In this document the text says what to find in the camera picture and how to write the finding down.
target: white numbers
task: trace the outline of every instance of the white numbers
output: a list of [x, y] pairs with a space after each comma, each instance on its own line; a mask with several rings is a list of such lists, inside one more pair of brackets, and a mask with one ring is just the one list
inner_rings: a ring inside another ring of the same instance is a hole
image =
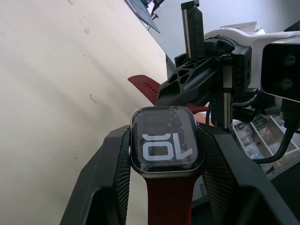
[[183, 153], [181, 152], [178, 133], [173, 133], [173, 140], [174, 140], [174, 147], [175, 147], [175, 153], [177, 159], [184, 159], [193, 153], [192, 149], [189, 149]]
[[[168, 155], [165, 156], [150, 156], [149, 147], [166, 146], [168, 148]], [[148, 161], [170, 160], [174, 157], [173, 146], [169, 142], [147, 142], [142, 146], [142, 155]]]
[[[172, 136], [174, 140], [175, 154], [177, 159], [184, 159], [193, 153], [192, 149], [189, 149], [185, 152], [181, 152], [178, 133], [173, 133]], [[150, 142], [146, 142], [142, 147], [142, 154], [144, 159], [148, 161], [162, 161], [162, 160], [170, 160], [174, 157], [173, 146], [170, 142], [156, 142], [156, 141], [168, 140], [171, 137], [171, 134], [156, 135], [156, 136], [142, 135], [142, 137], [146, 141], [150, 141]], [[149, 155], [149, 147], [161, 147], [161, 146], [167, 147], [168, 149], [167, 155], [162, 155], [162, 156]]]

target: carbon fiber texture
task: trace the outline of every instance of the carbon fiber texture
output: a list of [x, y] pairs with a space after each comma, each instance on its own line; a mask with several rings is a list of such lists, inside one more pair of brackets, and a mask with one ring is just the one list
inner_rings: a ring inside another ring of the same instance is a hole
[[219, 147], [211, 136], [199, 129], [201, 145], [205, 146], [204, 157], [206, 171], [203, 181], [211, 205], [215, 225], [223, 225], [226, 210], [228, 209], [235, 179], [223, 158]]
[[129, 197], [129, 181], [130, 181], [130, 160], [129, 160], [129, 137], [130, 131], [127, 131], [123, 137], [122, 146], [120, 149], [118, 164], [116, 168], [114, 186], [118, 201], [118, 215], [120, 225], [125, 225], [128, 197]]

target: watch face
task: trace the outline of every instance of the watch face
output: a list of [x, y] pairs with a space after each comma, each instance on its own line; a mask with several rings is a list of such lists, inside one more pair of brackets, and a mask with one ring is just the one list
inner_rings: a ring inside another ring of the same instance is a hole
[[203, 152], [191, 111], [183, 106], [164, 106], [135, 112], [131, 127], [131, 159], [134, 168], [144, 175], [148, 173], [148, 177], [151, 173], [187, 172], [199, 168]]

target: red watch band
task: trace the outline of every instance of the red watch band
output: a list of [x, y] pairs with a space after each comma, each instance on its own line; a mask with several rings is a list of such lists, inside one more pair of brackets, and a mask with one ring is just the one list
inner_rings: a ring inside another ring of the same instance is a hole
[[[136, 75], [128, 78], [128, 80], [144, 95], [146, 98], [155, 105], [156, 98], [158, 95], [158, 90], [160, 84], [157, 83], [155, 80], [147, 77], [145, 75]], [[193, 114], [199, 112], [206, 112], [209, 110], [208, 107], [205, 106], [196, 106], [191, 103], [187, 103], [184, 105], [185, 107], [189, 108]]]
[[200, 175], [145, 179], [148, 190], [148, 225], [191, 225], [193, 190]]

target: white device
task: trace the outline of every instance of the white device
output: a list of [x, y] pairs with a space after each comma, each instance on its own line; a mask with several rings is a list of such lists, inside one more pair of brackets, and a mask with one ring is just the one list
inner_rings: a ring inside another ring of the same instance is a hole
[[263, 61], [263, 51], [265, 47], [270, 44], [299, 45], [300, 31], [261, 34], [261, 29], [259, 29], [258, 32], [250, 33], [238, 29], [239, 27], [242, 27], [241, 25], [243, 24], [230, 25], [230, 26], [222, 27], [217, 30], [208, 32], [204, 35], [204, 39], [220, 36], [220, 37], [230, 38], [236, 41], [237, 43], [239, 43], [240, 45], [250, 46], [252, 48], [252, 63], [251, 63], [251, 83], [248, 88], [261, 88], [262, 87], [261, 86], [262, 61]]

